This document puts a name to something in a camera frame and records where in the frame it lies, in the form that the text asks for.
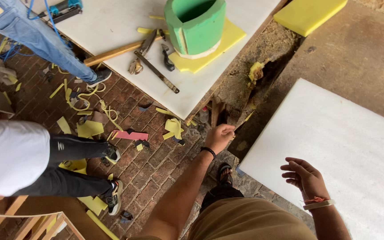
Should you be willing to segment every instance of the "white foam sheet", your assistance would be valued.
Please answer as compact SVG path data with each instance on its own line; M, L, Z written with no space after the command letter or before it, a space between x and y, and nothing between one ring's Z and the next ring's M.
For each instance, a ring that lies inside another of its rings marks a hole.
M299 79L239 168L302 209L281 177L285 157L322 173L353 239L384 239L383 117Z
M39 13L45 9L43 2L35 1L34 12ZM138 33L137 27L167 29L164 20L149 18L149 15L164 15L166 0L82 2L82 14L66 19L56 24L56 27L93 55L145 39L146 35ZM163 63L163 40L155 42L146 58L179 88L178 94L173 93L147 66L144 66L142 73L130 75L127 69L135 59L132 52L109 59L105 63L168 110L185 119L279 2L280 0L226 0L227 18L244 30L247 36L196 74L180 72L178 69L169 72ZM165 44L170 47L170 52L174 50L169 41Z

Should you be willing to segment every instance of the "plastic bottle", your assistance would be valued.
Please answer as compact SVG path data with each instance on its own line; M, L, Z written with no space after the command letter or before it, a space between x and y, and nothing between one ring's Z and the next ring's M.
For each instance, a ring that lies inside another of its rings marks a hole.
M201 123L206 123L206 122L208 122L208 110L207 110L207 106L203 107L203 108L199 111L199 120L201 121Z

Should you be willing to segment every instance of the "pneumatic staple gun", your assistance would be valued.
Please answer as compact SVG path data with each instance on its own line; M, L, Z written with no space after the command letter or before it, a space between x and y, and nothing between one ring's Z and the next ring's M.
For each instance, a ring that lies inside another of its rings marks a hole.
M64 0L61 3L50 6L51 17L54 23L61 22L72 16L82 13L82 1L81 0ZM39 14L39 17L45 17L46 11Z

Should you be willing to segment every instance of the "blue jeans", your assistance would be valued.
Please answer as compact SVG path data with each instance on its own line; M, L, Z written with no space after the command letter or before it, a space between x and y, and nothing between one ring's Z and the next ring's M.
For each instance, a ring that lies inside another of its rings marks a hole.
M0 34L29 47L36 55L57 64L72 75L93 84L96 73L75 58L71 49L66 47L53 29L41 19L29 20L28 8L19 0L0 0L4 10L0 14Z

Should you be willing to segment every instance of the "black sandal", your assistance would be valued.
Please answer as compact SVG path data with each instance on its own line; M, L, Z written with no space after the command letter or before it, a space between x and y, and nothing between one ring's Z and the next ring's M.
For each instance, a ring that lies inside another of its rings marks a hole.
M226 170L226 169L232 169L232 167L228 164L228 163L222 163L220 166L219 166L219 170L218 170L218 173L217 173L217 181L218 183L221 185L225 182L230 181L231 184L233 184L233 178L232 176L230 175L230 173L226 174L222 179L220 179L220 176L221 174Z

